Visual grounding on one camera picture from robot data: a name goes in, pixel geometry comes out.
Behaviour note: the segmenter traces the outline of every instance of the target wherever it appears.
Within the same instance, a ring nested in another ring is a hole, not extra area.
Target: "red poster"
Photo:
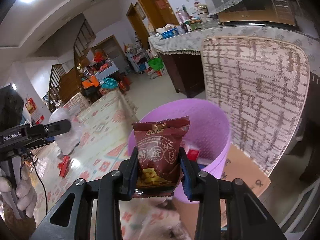
[[[36,124],[41,124],[44,120],[44,116],[40,114],[37,109],[36,103],[30,98],[26,103],[26,108],[31,115],[31,118],[36,122]]]

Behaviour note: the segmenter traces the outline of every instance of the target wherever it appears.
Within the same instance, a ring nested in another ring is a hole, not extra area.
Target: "red snack bag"
[[[132,124],[138,146],[137,189],[156,187],[174,189],[180,179],[179,147],[189,125],[188,116],[160,122]]]

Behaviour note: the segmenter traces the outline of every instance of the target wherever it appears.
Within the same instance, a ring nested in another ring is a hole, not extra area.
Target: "pink trash bin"
[[[200,148],[199,157],[212,160],[203,170],[220,179],[231,142],[230,125],[226,114],[216,104],[202,99],[181,99],[159,106],[152,110],[140,122],[158,122],[189,116],[190,128],[183,140]],[[128,139],[129,154],[137,146],[133,131]],[[185,196],[180,183],[174,197],[185,203],[190,202]]]

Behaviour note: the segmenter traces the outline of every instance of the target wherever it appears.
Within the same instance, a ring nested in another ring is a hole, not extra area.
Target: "doorway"
[[[148,16],[154,29],[167,24],[179,25],[177,18],[167,0],[138,0]]]
[[[125,54],[122,51],[116,37],[114,35],[106,38],[105,40],[99,42],[96,46],[91,48],[91,51],[95,52],[96,49],[101,49],[106,55],[116,64],[120,73],[127,74],[126,67],[128,66],[125,59]]]
[[[136,9],[133,4],[130,5],[129,10],[127,12],[127,18],[129,19],[134,31],[139,37],[141,44],[144,49],[149,49],[148,37],[150,36],[145,25],[143,24],[140,16],[138,15]]]

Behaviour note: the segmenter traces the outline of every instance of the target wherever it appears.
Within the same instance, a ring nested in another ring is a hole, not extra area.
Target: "white glove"
[[[17,184],[16,188],[16,194],[19,198],[17,207],[21,211],[26,210],[26,215],[31,218],[37,203],[37,193],[31,184],[29,172],[25,166],[21,169],[21,178],[22,180]],[[12,185],[10,181],[0,176],[0,193],[10,192],[11,190]]]

